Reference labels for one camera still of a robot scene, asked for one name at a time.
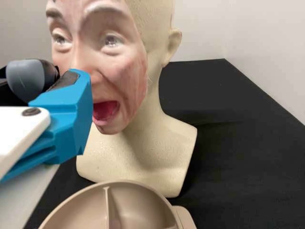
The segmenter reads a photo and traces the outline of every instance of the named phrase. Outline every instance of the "open mouth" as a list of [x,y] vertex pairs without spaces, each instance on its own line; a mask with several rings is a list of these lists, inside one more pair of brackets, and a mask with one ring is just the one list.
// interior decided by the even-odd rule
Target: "open mouth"
[[93,122],[97,125],[105,125],[118,113],[120,104],[117,101],[106,101],[93,105]]

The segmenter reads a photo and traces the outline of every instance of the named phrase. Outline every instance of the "realistic face mask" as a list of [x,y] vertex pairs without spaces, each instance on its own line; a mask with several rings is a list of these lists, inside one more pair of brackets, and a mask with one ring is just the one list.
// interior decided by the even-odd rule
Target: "realistic face mask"
[[122,131],[147,92],[147,53],[124,0],[49,0],[53,63],[91,76],[92,120],[103,134]]

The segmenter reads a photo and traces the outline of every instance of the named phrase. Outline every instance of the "blue 3d-printed part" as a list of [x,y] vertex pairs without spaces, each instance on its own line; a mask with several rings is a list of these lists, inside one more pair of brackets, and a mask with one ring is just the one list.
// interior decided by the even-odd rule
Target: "blue 3d-printed part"
[[93,113],[90,76],[76,69],[69,72],[77,74],[75,83],[42,93],[29,103],[47,109],[51,124],[0,183],[40,164],[61,164],[83,154]]

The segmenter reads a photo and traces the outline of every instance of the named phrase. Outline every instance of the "beige plastic container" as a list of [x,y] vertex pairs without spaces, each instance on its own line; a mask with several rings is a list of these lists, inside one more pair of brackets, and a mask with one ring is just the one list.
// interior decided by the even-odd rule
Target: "beige plastic container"
[[67,198],[39,229],[196,229],[190,213],[133,181],[91,185]]

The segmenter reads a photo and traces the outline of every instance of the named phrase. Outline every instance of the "chin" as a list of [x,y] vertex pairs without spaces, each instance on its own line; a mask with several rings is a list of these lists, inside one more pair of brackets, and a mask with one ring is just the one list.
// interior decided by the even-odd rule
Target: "chin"
[[124,120],[119,115],[106,125],[98,125],[95,123],[95,126],[103,135],[115,135],[123,131],[128,126],[128,124],[129,122],[124,122]]

